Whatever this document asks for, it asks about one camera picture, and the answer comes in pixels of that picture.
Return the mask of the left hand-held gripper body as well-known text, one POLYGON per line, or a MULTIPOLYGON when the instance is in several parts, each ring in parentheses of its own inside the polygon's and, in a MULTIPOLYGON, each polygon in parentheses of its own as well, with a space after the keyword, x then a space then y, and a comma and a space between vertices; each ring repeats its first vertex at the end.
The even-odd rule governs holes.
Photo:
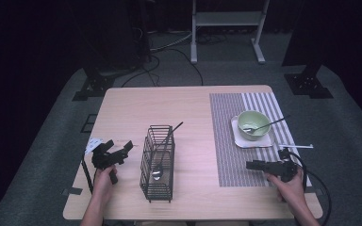
POLYGON ((115 164, 123 164, 124 160, 128 157, 122 157, 120 155, 120 150, 110 153, 100 152, 100 144, 105 143, 100 138, 91 138, 86 146, 85 154, 92 153, 91 162, 92 164, 100 170, 105 170, 108 167, 111 167, 115 164))

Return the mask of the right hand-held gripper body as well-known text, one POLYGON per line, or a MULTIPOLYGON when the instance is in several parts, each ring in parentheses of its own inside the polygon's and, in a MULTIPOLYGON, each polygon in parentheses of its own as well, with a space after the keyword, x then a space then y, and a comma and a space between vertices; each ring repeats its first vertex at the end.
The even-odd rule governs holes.
POLYGON ((280 160, 269 162, 264 168, 266 173, 278 176, 282 182, 289 182, 297 174, 298 169, 303 171, 303 182, 307 182, 307 167, 303 159, 291 150, 292 146, 282 145, 278 151, 280 160))

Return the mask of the black wire cutlery basket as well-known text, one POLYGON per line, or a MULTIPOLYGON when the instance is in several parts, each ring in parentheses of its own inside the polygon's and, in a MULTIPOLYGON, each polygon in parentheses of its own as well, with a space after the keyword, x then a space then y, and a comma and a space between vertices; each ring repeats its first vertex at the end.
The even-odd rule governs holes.
POLYGON ((167 149, 164 149, 162 140, 168 135, 173 127, 170 125, 151 125, 148 128, 144 140, 144 147, 140 163, 140 188, 149 202, 164 201, 171 202, 173 199, 173 171, 175 143, 173 135, 169 139, 167 149), (159 180, 152 176, 152 170, 160 161, 162 162, 163 175, 159 180))

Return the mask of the black-handled metal spoon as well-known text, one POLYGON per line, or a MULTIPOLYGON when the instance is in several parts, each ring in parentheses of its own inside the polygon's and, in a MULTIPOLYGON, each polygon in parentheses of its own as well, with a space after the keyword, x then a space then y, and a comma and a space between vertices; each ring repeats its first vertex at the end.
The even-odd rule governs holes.
POLYGON ((267 126, 270 126, 270 125, 272 125, 272 124, 276 124, 276 123, 278 123, 278 122, 280 122, 280 121, 285 121, 286 119, 288 119, 288 118, 290 118, 291 117, 291 115, 286 115, 284 118, 282 118, 282 119, 279 119, 279 120, 276 120, 276 121, 272 121, 272 122, 270 122, 270 123, 267 123, 267 124, 265 124, 265 125, 262 125, 262 126, 260 126, 260 127, 256 127, 256 128, 243 128, 242 130, 244 131, 244 132, 246 132, 246 133, 254 133, 255 131, 257 131, 257 130, 259 130, 259 129, 262 129, 262 128, 265 128, 265 127, 267 127, 267 126))
MULTIPOLYGON (((164 149, 167 149, 167 145, 169 143, 170 137, 173 135, 173 133, 183 124, 181 121, 179 124, 177 124, 174 128, 172 128, 168 135, 162 140, 162 144, 164 145, 164 149)), ((154 169, 152 170, 152 176, 155 180, 159 180, 163 175, 163 162, 164 153, 160 157, 160 161, 155 165, 154 169)))

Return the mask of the light green bowl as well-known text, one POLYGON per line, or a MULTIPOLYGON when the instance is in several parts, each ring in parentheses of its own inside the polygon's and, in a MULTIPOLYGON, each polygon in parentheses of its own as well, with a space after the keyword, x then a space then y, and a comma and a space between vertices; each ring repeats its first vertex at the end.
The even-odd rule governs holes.
POLYGON ((248 110, 241 112, 238 115, 238 128, 240 134, 251 141, 259 140, 261 137, 264 137, 267 135, 270 130, 271 126, 267 126, 265 128, 259 129, 255 131, 254 133, 246 133, 242 129, 243 128, 256 128, 260 127, 262 125, 265 125, 267 123, 270 123, 270 120, 268 117, 260 112, 248 110))

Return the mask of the person's right hand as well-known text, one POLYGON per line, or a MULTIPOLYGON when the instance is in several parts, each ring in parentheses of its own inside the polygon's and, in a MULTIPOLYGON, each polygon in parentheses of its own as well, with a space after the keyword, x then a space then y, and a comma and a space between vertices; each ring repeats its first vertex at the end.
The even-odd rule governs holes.
POLYGON ((277 187, 280 197, 289 205, 298 206, 305 203, 301 169, 298 169, 296 175, 289 182, 282 182, 278 177, 269 173, 266 173, 266 177, 277 187))

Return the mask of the person's left hand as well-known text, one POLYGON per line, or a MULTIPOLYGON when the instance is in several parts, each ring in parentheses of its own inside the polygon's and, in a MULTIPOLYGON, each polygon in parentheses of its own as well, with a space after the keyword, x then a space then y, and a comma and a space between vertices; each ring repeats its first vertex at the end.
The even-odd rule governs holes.
POLYGON ((94 175, 94 186, 92 191, 91 200, 95 204, 105 206, 112 194, 114 185, 110 179, 110 173, 117 173, 115 166, 108 167, 106 169, 98 169, 94 175))

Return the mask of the white square plate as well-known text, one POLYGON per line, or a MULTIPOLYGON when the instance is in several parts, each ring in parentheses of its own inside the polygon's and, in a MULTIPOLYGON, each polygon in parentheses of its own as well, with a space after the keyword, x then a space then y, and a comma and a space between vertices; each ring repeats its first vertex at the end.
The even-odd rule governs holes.
POLYGON ((274 132, 272 129, 267 135, 261 137, 259 140, 251 141, 244 138, 239 132, 237 116, 231 119, 231 127, 232 127, 234 142, 240 148, 267 148, 271 147, 275 142, 274 132))

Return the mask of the black tape square mark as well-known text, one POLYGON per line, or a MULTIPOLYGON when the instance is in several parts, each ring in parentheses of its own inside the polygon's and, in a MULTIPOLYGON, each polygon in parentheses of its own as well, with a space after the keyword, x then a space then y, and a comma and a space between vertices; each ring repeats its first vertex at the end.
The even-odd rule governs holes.
POLYGON ((97 115, 96 114, 89 114, 88 117, 85 119, 80 132, 81 133, 91 133, 93 126, 96 122, 97 115))

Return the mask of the grey tape strip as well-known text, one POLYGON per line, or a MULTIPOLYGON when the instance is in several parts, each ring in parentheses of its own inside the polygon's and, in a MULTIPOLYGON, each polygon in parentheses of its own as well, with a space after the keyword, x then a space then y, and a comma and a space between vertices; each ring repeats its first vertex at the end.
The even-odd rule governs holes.
POLYGON ((321 188, 315 188, 314 186, 308 186, 304 193, 315 193, 316 195, 320 196, 323 195, 323 191, 321 188))
POLYGON ((71 194, 80 195, 82 191, 83 191, 82 188, 77 188, 77 187, 64 188, 61 192, 61 195, 63 196, 69 196, 71 194))

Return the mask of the grey striped placemat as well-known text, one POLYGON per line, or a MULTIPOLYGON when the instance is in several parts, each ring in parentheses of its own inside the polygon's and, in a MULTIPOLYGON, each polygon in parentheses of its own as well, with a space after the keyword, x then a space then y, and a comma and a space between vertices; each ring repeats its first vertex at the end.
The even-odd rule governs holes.
POLYGON ((246 110, 258 111, 270 121, 282 119, 283 113, 270 92, 211 93, 209 95, 216 147, 219 184, 221 187, 267 186, 269 182, 260 170, 246 169, 246 162, 262 160, 276 162, 282 145, 291 145, 299 154, 286 121, 273 124, 275 142, 267 148, 240 148, 233 139, 231 119, 246 110))

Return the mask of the black stand base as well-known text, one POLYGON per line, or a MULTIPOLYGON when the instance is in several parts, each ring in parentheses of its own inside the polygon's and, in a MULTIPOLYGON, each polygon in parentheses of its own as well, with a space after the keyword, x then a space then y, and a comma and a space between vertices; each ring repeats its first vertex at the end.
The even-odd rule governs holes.
POLYGON ((103 97, 106 91, 113 86, 114 78, 104 76, 96 68, 84 68, 87 76, 81 90, 77 91, 73 97, 74 101, 87 101, 90 97, 103 97))
POLYGON ((289 88, 294 95, 306 95, 311 99, 332 99, 333 95, 317 78, 320 63, 307 64, 301 73, 286 73, 284 75, 289 88))

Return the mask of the dark equipment cabinet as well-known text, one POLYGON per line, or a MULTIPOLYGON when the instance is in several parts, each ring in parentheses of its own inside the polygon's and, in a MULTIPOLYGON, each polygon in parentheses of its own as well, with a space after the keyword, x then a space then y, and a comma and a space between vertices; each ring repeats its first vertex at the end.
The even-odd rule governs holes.
POLYGON ((151 60, 145 0, 109 0, 108 57, 118 68, 137 68, 151 60))

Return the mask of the white metal stand frame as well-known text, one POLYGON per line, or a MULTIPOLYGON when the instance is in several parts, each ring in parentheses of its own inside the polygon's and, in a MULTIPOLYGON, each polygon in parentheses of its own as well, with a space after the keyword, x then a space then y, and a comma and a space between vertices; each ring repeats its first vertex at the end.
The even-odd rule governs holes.
POLYGON ((192 0, 190 62, 198 62, 196 33, 200 27, 209 26, 255 26, 255 37, 251 39, 257 62, 265 64, 266 59, 260 48, 260 38, 266 21, 270 0, 264 0, 259 11, 237 12, 199 12, 196 10, 196 0, 192 0))

